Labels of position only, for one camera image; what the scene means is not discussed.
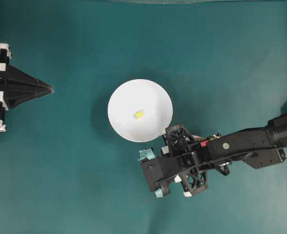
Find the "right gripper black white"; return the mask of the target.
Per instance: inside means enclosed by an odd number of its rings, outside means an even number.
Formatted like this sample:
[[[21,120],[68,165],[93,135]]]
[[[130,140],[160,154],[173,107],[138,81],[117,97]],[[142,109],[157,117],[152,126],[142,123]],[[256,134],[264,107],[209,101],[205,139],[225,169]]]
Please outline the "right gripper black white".
[[[166,159],[164,177],[159,180],[159,196],[170,193],[171,182],[180,183],[185,197],[192,197],[208,189],[205,170],[205,149],[208,139],[192,135],[182,124],[166,128],[163,135],[166,146],[161,149]]]

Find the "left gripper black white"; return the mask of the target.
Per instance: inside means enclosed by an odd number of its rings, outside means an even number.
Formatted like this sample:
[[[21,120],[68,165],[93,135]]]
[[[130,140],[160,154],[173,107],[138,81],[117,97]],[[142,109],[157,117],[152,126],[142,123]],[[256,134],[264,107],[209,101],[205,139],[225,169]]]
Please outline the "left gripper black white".
[[[0,133],[6,131],[5,112],[8,111],[8,109],[16,108],[29,100],[54,93],[53,87],[49,84],[10,65],[11,58],[10,46],[7,43],[0,43]],[[38,88],[13,88],[4,91],[4,89],[1,88],[1,85],[4,84],[4,80]]]

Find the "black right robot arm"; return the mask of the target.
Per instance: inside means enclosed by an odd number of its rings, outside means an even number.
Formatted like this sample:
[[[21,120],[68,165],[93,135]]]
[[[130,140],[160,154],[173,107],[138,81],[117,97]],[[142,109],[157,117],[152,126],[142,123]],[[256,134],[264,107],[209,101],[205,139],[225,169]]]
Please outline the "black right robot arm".
[[[185,197],[208,189],[208,171],[229,175],[228,166],[243,161],[254,169],[283,163],[287,148],[287,114],[258,128],[243,129],[225,136],[196,138],[181,124],[169,127],[163,136],[165,148],[156,158],[157,171],[151,191],[157,198],[170,193],[171,182],[180,183]]]

